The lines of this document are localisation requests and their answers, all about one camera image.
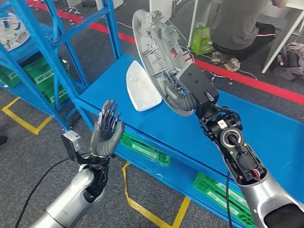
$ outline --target silver robotic arm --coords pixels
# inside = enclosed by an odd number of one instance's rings
[[[205,73],[188,64],[177,73],[179,84],[189,93],[177,92],[164,83],[168,99],[184,111],[195,110],[204,133],[221,153],[223,162],[241,190],[258,228],[304,228],[304,205],[287,193],[275,181],[245,141],[237,112],[216,103],[219,93]],[[82,158],[80,136],[69,131],[62,136],[72,161],[81,164],[70,185],[51,204],[33,228],[72,228],[101,200],[108,179],[109,163],[124,131],[124,123],[114,117],[117,105],[108,100],[95,123],[91,154]]]
[[[304,228],[304,205],[281,187],[245,141],[240,115],[216,104],[219,93],[204,72],[192,63],[177,78],[189,93],[183,95],[167,83],[167,96],[183,110],[195,110],[204,133],[220,150],[243,193],[256,227]]]
[[[91,141],[91,153],[82,158],[79,135],[68,131],[62,135],[69,158],[81,164],[67,188],[47,208],[32,228],[72,228],[91,208],[100,202],[108,180],[109,163],[124,131],[124,123],[118,122],[121,113],[115,116],[115,100],[107,100],[95,123]]]

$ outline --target sneaker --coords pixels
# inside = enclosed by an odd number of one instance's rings
[[[214,51],[212,53],[211,63],[213,65],[219,65],[220,63],[225,62],[226,55],[222,54],[218,51]]]
[[[6,143],[8,141],[8,137],[1,135],[0,136],[0,146]]]
[[[228,61],[227,63],[226,63],[224,67],[229,71],[235,72],[239,70],[239,68],[241,67],[241,63],[236,58],[233,57],[229,61]]]

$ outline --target red wire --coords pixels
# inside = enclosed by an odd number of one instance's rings
[[[252,171],[255,174],[256,179],[259,181],[260,177],[259,175],[257,173],[257,171],[256,169],[252,169]]]

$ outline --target gray robotic hand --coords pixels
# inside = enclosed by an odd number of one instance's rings
[[[100,112],[98,121],[95,123],[91,141],[91,151],[93,156],[112,156],[124,133],[124,122],[118,122],[121,113],[118,112],[115,116],[118,107],[114,105],[115,102],[115,100],[106,101]]]

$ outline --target circular plastic component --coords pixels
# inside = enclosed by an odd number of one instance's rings
[[[187,93],[176,76],[192,60],[188,52],[180,48],[175,27],[158,11],[148,13],[140,9],[133,17],[133,31],[140,60],[161,98],[180,115],[192,115],[193,110],[180,108],[165,90],[165,82],[169,82],[180,94]]]

